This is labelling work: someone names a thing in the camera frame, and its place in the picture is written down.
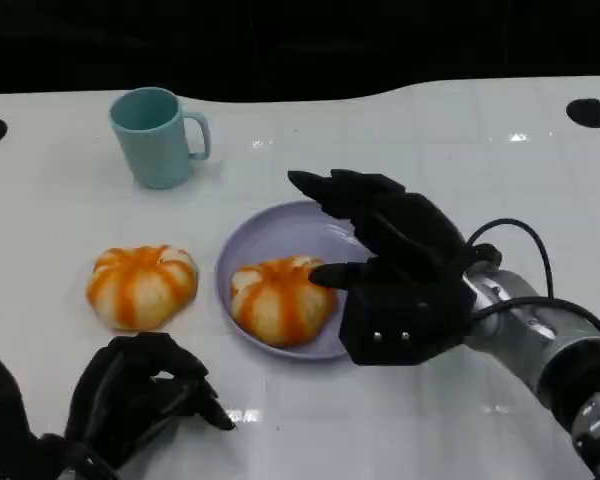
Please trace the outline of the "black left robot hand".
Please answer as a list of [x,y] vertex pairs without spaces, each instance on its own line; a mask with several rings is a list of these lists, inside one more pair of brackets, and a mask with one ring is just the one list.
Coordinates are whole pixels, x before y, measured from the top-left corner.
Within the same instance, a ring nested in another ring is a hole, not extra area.
[[175,420],[199,416],[231,431],[236,425],[207,375],[205,365],[166,333],[117,336],[78,380],[64,438],[118,469]]

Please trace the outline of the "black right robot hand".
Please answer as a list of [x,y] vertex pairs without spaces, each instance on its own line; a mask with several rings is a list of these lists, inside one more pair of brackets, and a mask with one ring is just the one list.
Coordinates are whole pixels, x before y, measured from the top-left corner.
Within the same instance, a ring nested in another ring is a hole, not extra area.
[[432,283],[465,249],[464,237],[438,207],[382,174],[333,169],[323,177],[291,170],[288,179],[324,213],[348,221],[375,255],[367,264],[318,267],[310,275],[314,284],[347,290],[365,276]]

